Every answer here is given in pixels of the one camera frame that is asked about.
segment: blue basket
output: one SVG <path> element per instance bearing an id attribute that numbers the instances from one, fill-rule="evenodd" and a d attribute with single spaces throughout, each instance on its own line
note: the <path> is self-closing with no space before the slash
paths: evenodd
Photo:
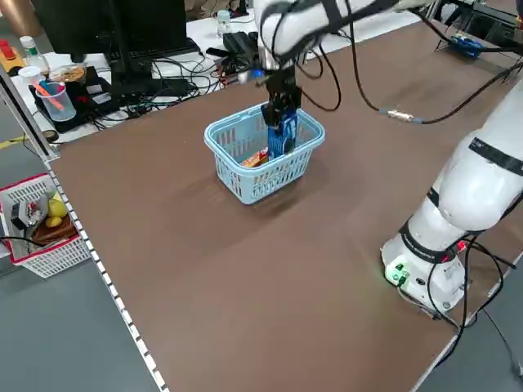
<path id="1" fill-rule="evenodd" d="M 223 118 L 205 130 L 204 141 L 214 153 L 218 177 L 243 204 L 255 203 L 303 176 L 312 150 L 325 139 L 321 124 L 298 110 L 296 148 L 292 153 L 260 167 L 241 166 L 245 159 L 267 147 L 261 106 Z"/>

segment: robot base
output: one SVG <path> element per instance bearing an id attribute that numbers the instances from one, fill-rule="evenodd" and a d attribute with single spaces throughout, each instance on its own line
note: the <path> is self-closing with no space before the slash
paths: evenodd
<path id="1" fill-rule="evenodd" d="M 416 301 L 434 310 L 427 291 L 433 264 L 415 256 L 397 234 L 383 245 L 382 260 L 385 278 Z M 456 306 L 463 296 L 465 270 L 457 257 L 434 267 L 431 276 L 431 297 L 437 309 L 445 313 Z"/>

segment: floor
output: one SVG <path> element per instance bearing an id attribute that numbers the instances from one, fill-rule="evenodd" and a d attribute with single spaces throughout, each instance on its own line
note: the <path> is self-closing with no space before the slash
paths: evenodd
<path id="1" fill-rule="evenodd" d="M 0 38 L 16 40 L 1 19 Z M 4 104 L 0 123 L 0 140 L 21 133 Z M 0 187 L 45 171 L 22 145 L 0 150 L 0 159 Z M 522 295 L 523 275 L 515 272 L 489 310 L 523 359 Z M 92 261 L 43 281 L 0 259 L 0 347 L 0 380 L 10 392 L 158 391 Z M 418 390 L 521 392 L 523 383 L 510 373 L 507 351 L 482 314 Z"/>

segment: snack package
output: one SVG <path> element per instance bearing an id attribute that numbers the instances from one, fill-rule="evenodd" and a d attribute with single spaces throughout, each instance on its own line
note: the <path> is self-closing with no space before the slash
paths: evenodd
<path id="1" fill-rule="evenodd" d="M 245 159 L 242 162 L 243 167 L 258 167 L 269 160 L 269 148 L 265 147 L 264 149 L 256 152 L 252 157 Z"/>

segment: cup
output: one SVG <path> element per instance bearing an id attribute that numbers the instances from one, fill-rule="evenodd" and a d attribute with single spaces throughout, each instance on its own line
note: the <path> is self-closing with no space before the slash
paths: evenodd
<path id="1" fill-rule="evenodd" d="M 36 91 L 37 97 L 42 100 L 52 121 L 67 121 L 76 115 L 76 109 L 67 95 L 65 85 L 63 86 L 63 90 L 58 92 L 60 83 L 47 83 L 46 90 L 49 96 L 43 95 L 38 89 Z"/>
<path id="2" fill-rule="evenodd" d="M 34 85 L 35 83 L 40 83 L 42 80 L 45 80 L 45 77 L 42 75 L 40 68 L 35 66 L 24 67 L 18 71 L 18 74 L 24 79 L 27 85 Z"/>

